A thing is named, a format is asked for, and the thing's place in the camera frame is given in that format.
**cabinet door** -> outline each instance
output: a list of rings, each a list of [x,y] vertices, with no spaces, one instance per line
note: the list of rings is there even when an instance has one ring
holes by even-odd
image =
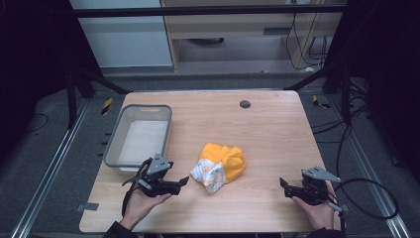
[[[74,9],[160,7],[158,0],[70,0]],[[170,66],[163,17],[79,19],[101,68]]]

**hand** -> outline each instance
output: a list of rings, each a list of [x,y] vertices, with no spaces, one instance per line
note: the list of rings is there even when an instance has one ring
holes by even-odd
[[[155,206],[164,203],[171,197],[171,194],[169,193],[157,197],[148,197],[139,189],[139,186],[140,185],[136,182],[136,185],[134,186],[135,190],[133,190],[130,200],[127,203],[124,218],[120,221],[120,224],[129,230],[133,230],[133,228],[143,220]]]
[[[324,201],[324,203],[319,205],[309,205],[297,196],[293,196],[291,199],[305,211],[309,222],[315,230],[324,227],[327,230],[334,229],[334,209],[328,205],[329,201]]]

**wooden table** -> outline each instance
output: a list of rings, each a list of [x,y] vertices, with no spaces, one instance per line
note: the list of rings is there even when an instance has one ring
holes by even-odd
[[[242,100],[251,107],[240,106]],[[127,95],[128,104],[167,104],[172,128],[166,158],[174,166],[166,180],[189,175],[207,142],[240,147],[247,169],[210,195],[190,179],[178,196],[154,210],[134,229],[137,232],[296,232],[310,231],[303,211],[284,197],[278,178],[301,186],[301,170],[324,167],[311,128],[294,91],[174,91]],[[121,205],[129,186],[127,176],[102,164],[85,210],[83,232],[105,232],[122,219]]]

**yellow object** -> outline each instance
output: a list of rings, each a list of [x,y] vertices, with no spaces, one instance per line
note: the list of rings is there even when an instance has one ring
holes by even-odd
[[[226,183],[236,179],[247,167],[242,150],[238,147],[232,148],[228,154],[222,158],[221,162],[225,169]]]
[[[247,167],[244,154],[238,147],[207,143],[200,153],[197,166],[191,171],[210,193],[237,178]]]

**orange cloth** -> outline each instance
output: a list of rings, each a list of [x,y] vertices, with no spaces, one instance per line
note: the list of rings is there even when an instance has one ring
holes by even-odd
[[[247,167],[244,154],[240,148],[231,148],[215,143],[207,143],[201,151],[198,159],[207,159],[215,165],[221,163],[225,172],[226,183],[229,183],[237,178]]]

